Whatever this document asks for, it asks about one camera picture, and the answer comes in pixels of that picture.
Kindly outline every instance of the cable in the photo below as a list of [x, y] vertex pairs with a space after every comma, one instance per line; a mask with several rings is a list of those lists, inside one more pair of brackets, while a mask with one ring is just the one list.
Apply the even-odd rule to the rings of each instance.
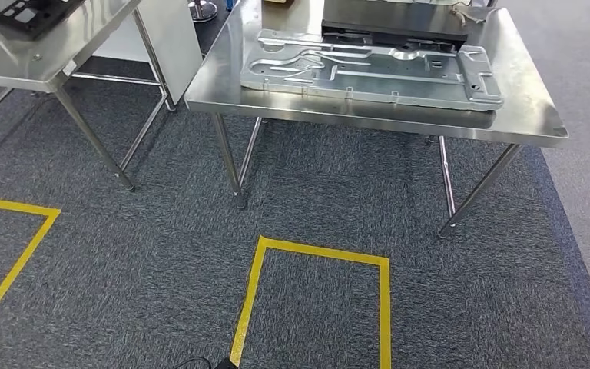
[[209, 360], [207, 360], [205, 357], [201, 357], [201, 356], [192, 356], [189, 357], [187, 360], [182, 361], [181, 363], [179, 363], [178, 365], [175, 365], [173, 367], [173, 369], [180, 369], [180, 367], [184, 367], [186, 369], [187, 364], [194, 362], [194, 361], [204, 361], [205, 363], [207, 363], [207, 366], [209, 369], [211, 369], [211, 362], [209, 362]]

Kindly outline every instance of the yellow tape square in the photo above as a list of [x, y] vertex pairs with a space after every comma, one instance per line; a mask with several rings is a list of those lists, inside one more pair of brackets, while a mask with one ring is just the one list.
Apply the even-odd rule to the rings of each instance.
[[257, 287], [259, 284], [259, 276], [261, 267], [264, 264], [264, 257], [266, 250], [272, 248], [274, 250], [297, 252], [300, 254], [308, 254], [314, 256], [321, 256], [324, 258], [340, 259], [345, 261], [353, 261], [356, 263], [371, 264], [379, 267], [379, 368], [390, 369], [392, 367], [392, 353], [391, 353], [391, 333], [390, 333], [390, 264], [388, 258], [380, 256], [359, 254], [356, 252], [336, 250], [332, 248], [321, 248], [318, 246], [310, 246], [307, 244], [296, 244], [293, 242], [278, 241], [259, 236], [259, 243], [257, 251], [254, 254], [252, 267], [250, 268], [250, 279], [247, 282], [247, 292], [245, 294], [245, 302], [243, 303], [243, 310], [240, 312], [236, 333], [234, 334], [234, 342], [232, 343], [232, 351], [230, 360], [237, 366], [240, 366], [240, 356], [243, 353], [243, 346], [245, 345], [245, 338], [247, 336], [247, 329], [250, 326], [250, 316], [252, 315], [252, 306], [254, 305], [254, 298], [257, 295]]
[[46, 219], [44, 220], [44, 224], [41, 225], [35, 236], [31, 239], [28, 243], [28, 246], [24, 249], [22, 254], [19, 256], [19, 259], [15, 262], [15, 265], [12, 266], [12, 269], [8, 272], [8, 274], [3, 278], [3, 281], [0, 284], [0, 301], [5, 295], [5, 292], [10, 288], [12, 282], [17, 278], [19, 272], [22, 271], [26, 262], [32, 256], [32, 253], [35, 252], [35, 249], [39, 245], [39, 242], [44, 238], [48, 229], [51, 228], [55, 219], [60, 215], [60, 209], [54, 208], [44, 208], [42, 206], [36, 205], [29, 205], [29, 204], [22, 204], [19, 202], [12, 202], [12, 201], [4, 201], [0, 200], [0, 209], [2, 210], [10, 210], [10, 211], [19, 211], [22, 213], [28, 214], [36, 214], [45, 216]]

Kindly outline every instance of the table top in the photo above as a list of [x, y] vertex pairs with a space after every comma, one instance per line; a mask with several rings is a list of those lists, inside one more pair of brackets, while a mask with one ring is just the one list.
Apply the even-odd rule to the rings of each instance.
[[[63, 68], [87, 61], [140, 2], [85, 0], [38, 40], [9, 41], [0, 35], [0, 86], [55, 91], [67, 78]], [[11, 3], [0, 0], [0, 11]]]
[[240, 0], [184, 95], [189, 109], [541, 147], [558, 147], [567, 141], [562, 120], [505, 9], [464, 8], [476, 17], [490, 12], [487, 22], [469, 22], [467, 44], [487, 51], [505, 99], [503, 108], [496, 112], [303, 96], [240, 86], [240, 71], [259, 30], [319, 35], [323, 7], [323, 0], [292, 0], [285, 5]]

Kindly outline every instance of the black object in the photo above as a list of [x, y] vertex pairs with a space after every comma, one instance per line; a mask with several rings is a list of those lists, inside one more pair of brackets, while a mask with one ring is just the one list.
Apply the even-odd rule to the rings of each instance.
[[229, 358], [225, 358], [214, 369], [238, 369], [238, 367]]
[[18, 0], [0, 11], [0, 34], [32, 41], [69, 16], [84, 0]]
[[366, 0], [325, 0], [322, 34], [365, 35], [372, 45], [433, 43], [443, 51], [460, 50], [468, 36], [450, 5]]

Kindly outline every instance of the yellow floor marking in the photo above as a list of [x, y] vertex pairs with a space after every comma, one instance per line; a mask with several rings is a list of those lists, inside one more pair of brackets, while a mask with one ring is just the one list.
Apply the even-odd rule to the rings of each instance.
[[22, 204], [18, 202], [12, 201], [4, 201], [0, 200], [0, 209], [1, 210], [10, 210], [10, 211], [19, 211], [28, 214], [36, 214], [36, 215], [43, 215], [46, 217], [44, 224], [41, 225], [35, 236], [31, 239], [24, 249], [24, 252], [19, 256], [19, 259], [15, 262], [15, 265], [12, 269], [8, 272], [8, 274], [3, 278], [3, 281], [0, 284], [0, 300], [5, 295], [5, 292], [10, 288], [12, 282], [17, 278], [17, 275], [26, 265], [26, 262], [31, 257], [32, 253], [35, 252], [37, 245], [39, 242], [44, 238], [48, 229], [51, 228], [55, 219], [60, 215], [60, 209], [54, 208], [44, 208], [42, 206], [36, 205], [29, 205], [29, 204]]
[[336, 250], [332, 248], [321, 248], [317, 246], [310, 246], [307, 244], [296, 244], [287, 241], [278, 241], [259, 236], [259, 243], [257, 250], [254, 253], [254, 260], [250, 269], [250, 278], [247, 282], [247, 293], [245, 295], [245, 302], [243, 303], [243, 310], [240, 312], [238, 325], [236, 327], [236, 334], [234, 335], [234, 342], [232, 343], [232, 351], [230, 360], [237, 366], [240, 365], [240, 356], [243, 353], [243, 346], [245, 345], [245, 338], [247, 336], [247, 328], [250, 324], [250, 316], [252, 315], [252, 306], [254, 298], [257, 295], [257, 287], [259, 284], [259, 276], [261, 273], [261, 266], [264, 263], [266, 250], [273, 248], [275, 250], [297, 252], [300, 254], [308, 254], [321, 256], [323, 258], [334, 258], [345, 261], [354, 261], [356, 263], [371, 264], [379, 267], [379, 316], [380, 316], [380, 369], [390, 369], [392, 366], [391, 357], [391, 333], [390, 333], [390, 263], [388, 258], [380, 256], [359, 254], [356, 252]]

